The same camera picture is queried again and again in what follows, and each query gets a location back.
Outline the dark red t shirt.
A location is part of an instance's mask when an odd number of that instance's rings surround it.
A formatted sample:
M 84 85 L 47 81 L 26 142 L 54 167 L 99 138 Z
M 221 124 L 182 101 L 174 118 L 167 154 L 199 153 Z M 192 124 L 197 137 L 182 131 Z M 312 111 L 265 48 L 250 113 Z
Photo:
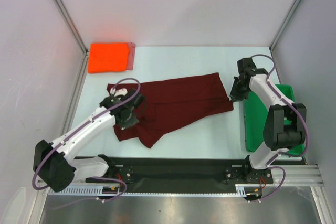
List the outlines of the dark red t shirt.
M 164 134 L 210 115 L 233 110 L 218 73 L 141 84 L 145 104 L 136 109 L 139 122 L 122 130 L 114 126 L 119 141 L 138 138 L 151 148 Z

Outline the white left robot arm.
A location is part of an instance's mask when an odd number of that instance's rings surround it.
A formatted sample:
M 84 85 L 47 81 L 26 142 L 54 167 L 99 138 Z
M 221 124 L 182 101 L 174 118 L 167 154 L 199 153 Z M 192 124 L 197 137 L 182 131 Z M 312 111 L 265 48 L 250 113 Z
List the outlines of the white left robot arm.
M 72 182 L 91 177 L 112 181 L 116 170 L 110 158 L 98 155 L 76 159 L 76 156 L 103 131 L 115 125 L 122 130 L 135 126 L 139 122 L 135 110 L 144 100 L 144 95 L 135 89 L 127 91 L 122 88 L 104 98 L 86 120 L 68 133 L 50 143 L 45 140 L 38 142 L 34 153 L 34 177 L 39 177 L 56 193 Z

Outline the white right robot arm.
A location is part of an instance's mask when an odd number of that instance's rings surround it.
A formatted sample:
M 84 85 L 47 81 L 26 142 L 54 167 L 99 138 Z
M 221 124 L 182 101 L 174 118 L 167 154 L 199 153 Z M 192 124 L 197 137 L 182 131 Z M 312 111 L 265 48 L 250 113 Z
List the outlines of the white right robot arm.
M 233 102 L 248 98 L 254 92 L 268 109 L 265 121 L 264 142 L 249 156 L 250 165 L 242 169 L 243 179 L 254 183 L 261 177 L 261 169 L 266 169 L 279 156 L 287 154 L 296 146 L 305 145 L 300 156 L 310 144 L 306 124 L 306 107 L 288 99 L 266 74 L 248 76 L 241 74 L 234 78 L 230 93 Z

